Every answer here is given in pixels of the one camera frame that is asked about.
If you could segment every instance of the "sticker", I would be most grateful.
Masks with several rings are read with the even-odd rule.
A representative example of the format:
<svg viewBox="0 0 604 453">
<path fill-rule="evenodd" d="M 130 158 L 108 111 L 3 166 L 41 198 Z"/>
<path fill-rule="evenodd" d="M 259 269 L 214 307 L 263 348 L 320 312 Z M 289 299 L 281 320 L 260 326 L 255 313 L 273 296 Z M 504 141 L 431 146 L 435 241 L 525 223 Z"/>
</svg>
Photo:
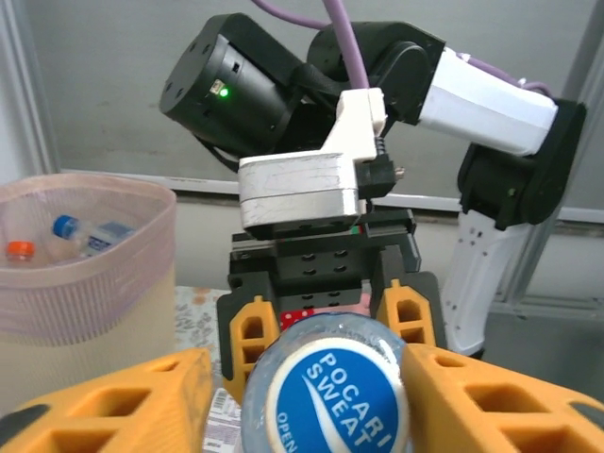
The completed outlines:
<svg viewBox="0 0 604 453">
<path fill-rule="evenodd" d="M 307 344 L 277 370 L 267 433 L 280 452 L 403 451 L 408 416 L 396 366 L 349 339 Z"/>
<path fill-rule="evenodd" d="M 204 453 L 233 453 L 241 431 L 241 408 L 225 389 L 211 400 L 204 433 Z"/>
</svg>

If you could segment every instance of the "pink mesh basket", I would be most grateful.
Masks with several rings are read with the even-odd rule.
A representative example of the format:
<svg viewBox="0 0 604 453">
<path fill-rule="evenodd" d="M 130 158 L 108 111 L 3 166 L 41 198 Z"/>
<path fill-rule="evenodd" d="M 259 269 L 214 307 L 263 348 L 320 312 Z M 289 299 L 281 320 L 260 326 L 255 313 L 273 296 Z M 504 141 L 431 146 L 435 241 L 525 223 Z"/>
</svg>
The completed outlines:
<svg viewBox="0 0 604 453">
<path fill-rule="evenodd" d="M 76 259 L 72 245 L 52 234 L 61 214 L 136 232 Z M 74 344 L 107 332 L 173 266 L 175 219 L 172 191 L 133 179 L 65 174 L 0 187 L 2 250 L 10 241 L 36 245 L 35 268 L 10 267 L 0 254 L 0 335 Z"/>
</svg>

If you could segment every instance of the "screw hole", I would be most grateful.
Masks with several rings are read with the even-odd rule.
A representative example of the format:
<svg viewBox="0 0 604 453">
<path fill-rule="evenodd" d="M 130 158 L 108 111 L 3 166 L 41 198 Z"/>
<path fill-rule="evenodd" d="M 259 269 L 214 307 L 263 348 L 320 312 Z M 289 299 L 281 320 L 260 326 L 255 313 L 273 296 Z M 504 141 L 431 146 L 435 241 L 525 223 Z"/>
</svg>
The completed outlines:
<svg viewBox="0 0 604 453">
<path fill-rule="evenodd" d="M 241 280 L 239 277 L 234 277 L 230 280 L 230 286 L 233 289 L 241 288 L 243 286 L 243 280 Z"/>
</svg>

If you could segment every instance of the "table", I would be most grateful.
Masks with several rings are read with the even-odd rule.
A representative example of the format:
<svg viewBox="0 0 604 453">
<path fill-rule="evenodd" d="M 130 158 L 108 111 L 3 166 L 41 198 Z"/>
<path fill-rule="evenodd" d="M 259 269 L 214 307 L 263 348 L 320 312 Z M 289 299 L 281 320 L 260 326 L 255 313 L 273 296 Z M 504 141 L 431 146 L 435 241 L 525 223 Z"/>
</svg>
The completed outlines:
<svg viewBox="0 0 604 453">
<path fill-rule="evenodd" d="M 211 354 L 213 388 L 222 387 L 216 301 L 228 291 L 176 287 L 176 347 L 205 347 Z"/>
</svg>

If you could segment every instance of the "pocari sweat logo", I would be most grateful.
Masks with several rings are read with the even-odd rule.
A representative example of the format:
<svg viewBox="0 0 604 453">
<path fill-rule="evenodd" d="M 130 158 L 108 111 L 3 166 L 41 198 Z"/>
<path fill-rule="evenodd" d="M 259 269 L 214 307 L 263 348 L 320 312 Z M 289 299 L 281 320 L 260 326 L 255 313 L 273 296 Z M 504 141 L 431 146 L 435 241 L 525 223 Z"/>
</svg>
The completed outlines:
<svg viewBox="0 0 604 453">
<path fill-rule="evenodd" d="M 398 403 L 374 361 L 347 348 L 323 349 L 283 379 L 272 431 L 286 452 L 390 452 L 400 434 Z"/>
</svg>

